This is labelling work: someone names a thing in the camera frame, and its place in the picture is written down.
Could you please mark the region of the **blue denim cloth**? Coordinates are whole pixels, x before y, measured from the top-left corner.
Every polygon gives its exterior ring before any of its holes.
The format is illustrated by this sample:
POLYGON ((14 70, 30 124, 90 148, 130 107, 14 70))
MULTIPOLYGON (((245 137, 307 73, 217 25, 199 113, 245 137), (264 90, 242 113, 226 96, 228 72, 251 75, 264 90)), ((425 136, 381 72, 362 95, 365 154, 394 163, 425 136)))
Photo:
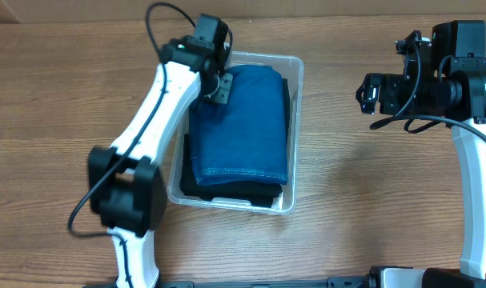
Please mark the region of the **blue denim cloth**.
POLYGON ((200 186, 229 182, 286 185, 283 78, 269 66, 242 65, 228 103, 203 104, 189 115, 190 159, 200 186))

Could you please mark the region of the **black garment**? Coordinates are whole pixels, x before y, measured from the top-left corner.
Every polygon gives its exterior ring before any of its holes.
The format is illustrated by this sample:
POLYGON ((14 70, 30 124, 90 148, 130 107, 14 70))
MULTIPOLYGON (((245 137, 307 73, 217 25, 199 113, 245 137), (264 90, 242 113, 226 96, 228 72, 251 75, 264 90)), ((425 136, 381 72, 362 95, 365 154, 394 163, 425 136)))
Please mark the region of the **black garment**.
POLYGON ((274 202, 273 197, 264 196, 238 196, 238 197, 224 197, 224 196, 200 196, 200 199, 207 202, 222 202, 227 204, 236 204, 241 206, 257 206, 264 208, 271 208, 274 202))
POLYGON ((282 79, 282 94, 283 94, 283 110, 284 110, 284 121, 285 121, 285 136, 288 138, 289 126, 290 126, 290 94, 288 80, 286 78, 282 79))

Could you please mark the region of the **clear plastic storage bin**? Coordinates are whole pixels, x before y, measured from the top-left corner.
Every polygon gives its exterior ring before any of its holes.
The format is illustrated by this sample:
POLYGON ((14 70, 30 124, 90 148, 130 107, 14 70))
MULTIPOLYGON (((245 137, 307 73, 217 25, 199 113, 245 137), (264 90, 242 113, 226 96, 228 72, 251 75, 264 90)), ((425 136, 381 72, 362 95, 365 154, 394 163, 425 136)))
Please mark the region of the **clear plastic storage bin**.
POLYGON ((167 185, 168 198, 175 204, 245 210, 263 214, 286 214, 295 204, 296 172, 299 151, 300 112, 304 64, 289 55, 255 54, 236 51, 231 66, 269 66, 283 78, 283 104, 287 113, 287 172, 285 185, 259 182, 230 182, 212 186, 196 183, 191 163, 191 133, 189 116, 179 123, 171 175, 167 185))

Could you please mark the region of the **black cloth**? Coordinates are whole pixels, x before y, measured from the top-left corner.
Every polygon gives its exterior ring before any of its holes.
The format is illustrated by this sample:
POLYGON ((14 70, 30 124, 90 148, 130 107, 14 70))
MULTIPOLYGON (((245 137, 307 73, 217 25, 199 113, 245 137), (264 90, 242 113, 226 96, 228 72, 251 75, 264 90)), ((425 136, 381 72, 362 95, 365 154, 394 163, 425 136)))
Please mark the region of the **black cloth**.
POLYGON ((261 182, 229 182, 211 186, 199 185, 193 174, 189 135, 183 136, 183 167, 179 187, 186 196, 264 196, 276 198, 282 193, 280 184, 261 182))

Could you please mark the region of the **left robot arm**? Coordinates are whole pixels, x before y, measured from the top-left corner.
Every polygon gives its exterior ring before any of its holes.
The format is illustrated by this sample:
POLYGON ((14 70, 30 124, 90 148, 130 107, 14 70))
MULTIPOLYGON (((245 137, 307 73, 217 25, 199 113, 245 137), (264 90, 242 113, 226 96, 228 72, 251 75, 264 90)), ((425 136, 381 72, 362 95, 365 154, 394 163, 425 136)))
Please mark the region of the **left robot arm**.
POLYGON ((228 102, 232 75, 225 66, 233 36, 220 18, 203 14, 192 35, 158 50, 154 82, 129 126, 109 147, 88 156, 89 203, 114 244, 115 287, 156 287, 154 226, 163 218, 167 193, 159 167, 190 105, 228 102))

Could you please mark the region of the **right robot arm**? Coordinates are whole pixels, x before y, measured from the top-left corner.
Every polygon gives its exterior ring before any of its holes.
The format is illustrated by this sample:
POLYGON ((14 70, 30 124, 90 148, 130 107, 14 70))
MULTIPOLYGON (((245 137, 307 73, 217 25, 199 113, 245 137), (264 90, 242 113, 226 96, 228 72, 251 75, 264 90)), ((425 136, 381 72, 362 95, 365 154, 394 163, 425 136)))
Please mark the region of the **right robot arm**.
POLYGON ((459 159, 464 241, 458 269, 373 266, 363 287, 486 287, 486 24, 455 20, 412 31, 395 43, 402 74, 367 74, 355 92, 378 130, 404 122, 408 133, 444 124, 459 159))

